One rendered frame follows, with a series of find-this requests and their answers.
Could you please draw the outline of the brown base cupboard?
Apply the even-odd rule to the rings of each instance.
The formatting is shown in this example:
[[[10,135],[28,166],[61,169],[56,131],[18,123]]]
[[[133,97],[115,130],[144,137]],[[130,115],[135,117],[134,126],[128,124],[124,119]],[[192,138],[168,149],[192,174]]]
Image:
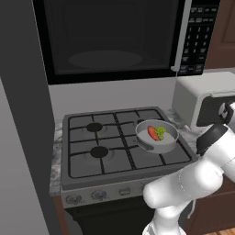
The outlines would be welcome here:
[[[235,184],[225,176],[223,185],[211,196],[198,199],[195,210],[184,222],[187,235],[205,235],[235,228]]]

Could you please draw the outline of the brown wall cupboard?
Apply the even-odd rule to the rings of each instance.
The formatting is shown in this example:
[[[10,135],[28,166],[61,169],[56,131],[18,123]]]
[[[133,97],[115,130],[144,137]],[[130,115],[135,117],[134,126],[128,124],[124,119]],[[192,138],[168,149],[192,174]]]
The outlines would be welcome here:
[[[207,54],[206,68],[235,67],[235,0],[221,0]]]

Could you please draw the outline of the black microwave oven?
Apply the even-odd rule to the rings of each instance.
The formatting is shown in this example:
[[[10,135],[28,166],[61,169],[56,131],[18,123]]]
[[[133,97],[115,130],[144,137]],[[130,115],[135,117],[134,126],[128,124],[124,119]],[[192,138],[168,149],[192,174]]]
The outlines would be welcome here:
[[[166,69],[57,74],[55,72],[50,45],[50,34],[46,18],[44,0],[32,0],[37,27],[39,31],[39,42],[42,50],[42,58],[45,66],[47,82],[55,84],[81,84],[109,81],[124,81],[133,79],[163,78],[187,75],[200,75],[204,71],[207,52],[217,18],[220,0],[192,0],[190,15],[185,35],[185,45],[178,73],[173,72],[174,60],[179,40],[180,28],[178,26],[177,38],[174,40],[174,50],[170,65]]]

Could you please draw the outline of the green broccoli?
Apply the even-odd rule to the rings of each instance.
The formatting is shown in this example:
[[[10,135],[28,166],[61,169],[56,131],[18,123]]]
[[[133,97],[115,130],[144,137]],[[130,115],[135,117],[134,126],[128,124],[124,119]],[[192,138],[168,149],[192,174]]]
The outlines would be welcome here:
[[[164,126],[159,126],[155,128],[155,134],[158,136],[159,140],[163,140],[165,132],[166,132],[166,127]]]

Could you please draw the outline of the white toaster oven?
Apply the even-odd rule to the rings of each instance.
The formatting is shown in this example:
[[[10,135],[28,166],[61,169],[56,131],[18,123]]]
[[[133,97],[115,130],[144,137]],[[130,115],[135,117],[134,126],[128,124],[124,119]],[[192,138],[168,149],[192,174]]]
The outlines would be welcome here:
[[[202,101],[207,96],[235,95],[235,74],[231,72],[203,73],[176,79],[172,108],[193,131],[203,127],[196,125]],[[224,109],[223,103],[218,111]]]

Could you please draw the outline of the grey gas hob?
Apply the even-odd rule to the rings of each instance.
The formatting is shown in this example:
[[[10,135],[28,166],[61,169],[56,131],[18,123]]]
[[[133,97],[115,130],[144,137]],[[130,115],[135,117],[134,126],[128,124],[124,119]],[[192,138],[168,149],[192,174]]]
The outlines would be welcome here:
[[[62,203],[79,207],[140,196],[147,183],[196,161],[186,141],[167,153],[154,154],[137,143],[136,126],[147,119],[167,120],[158,107],[73,114],[62,122]],[[94,200],[103,190],[106,198]],[[66,197],[78,195],[77,205]]]

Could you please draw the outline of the grey fridge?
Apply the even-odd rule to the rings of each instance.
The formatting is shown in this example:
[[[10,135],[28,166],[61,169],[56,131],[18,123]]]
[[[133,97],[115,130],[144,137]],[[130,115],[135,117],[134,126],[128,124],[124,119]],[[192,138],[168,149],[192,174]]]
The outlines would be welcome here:
[[[49,235],[63,235],[50,171],[54,139],[49,87],[32,0],[0,0],[0,78]]]

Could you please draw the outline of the grey round hob knob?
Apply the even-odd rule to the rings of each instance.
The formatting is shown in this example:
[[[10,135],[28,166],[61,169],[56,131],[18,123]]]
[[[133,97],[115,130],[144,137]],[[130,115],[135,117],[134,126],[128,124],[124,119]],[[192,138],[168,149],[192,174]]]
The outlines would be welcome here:
[[[92,197],[94,200],[103,200],[106,198],[106,192],[103,190],[97,190],[93,192]]]
[[[78,203],[81,202],[81,200],[82,200],[82,197],[78,195],[70,195],[66,197],[66,202],[68,204],[77,205]]]

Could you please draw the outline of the black microwave door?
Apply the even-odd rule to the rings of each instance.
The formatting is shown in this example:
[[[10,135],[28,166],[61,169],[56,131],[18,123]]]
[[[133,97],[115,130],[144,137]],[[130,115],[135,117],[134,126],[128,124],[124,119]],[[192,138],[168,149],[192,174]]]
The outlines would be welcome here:
[[[185,0],[44,0],[57,74],[166,69]]]

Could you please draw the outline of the black toaster oven door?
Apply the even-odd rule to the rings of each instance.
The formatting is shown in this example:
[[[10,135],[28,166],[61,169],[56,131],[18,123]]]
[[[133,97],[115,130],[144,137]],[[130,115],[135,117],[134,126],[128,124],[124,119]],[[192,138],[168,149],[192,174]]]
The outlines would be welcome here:
[[[211,124],[221,123],[222,119],[218,111],[223,103],[229,101],[235,102],[235,95],[220,97],[207,96],[204,98],[199,110],[196,125],[198,127],[205,127]]]

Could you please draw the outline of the grey metal pot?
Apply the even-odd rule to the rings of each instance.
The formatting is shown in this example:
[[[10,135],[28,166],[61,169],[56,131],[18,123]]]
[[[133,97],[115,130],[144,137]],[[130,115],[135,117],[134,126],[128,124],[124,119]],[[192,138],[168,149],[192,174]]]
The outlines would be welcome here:
[[[163,140],[153,140],[148,134],[148,126],[153,126],[154,128],[159,126],[166,127]],[[135,131],[139,146],[145,151],[157,154],[173,150],[179,138],[179,132],[174,125],[159,119],[144,120],[136,126]]]

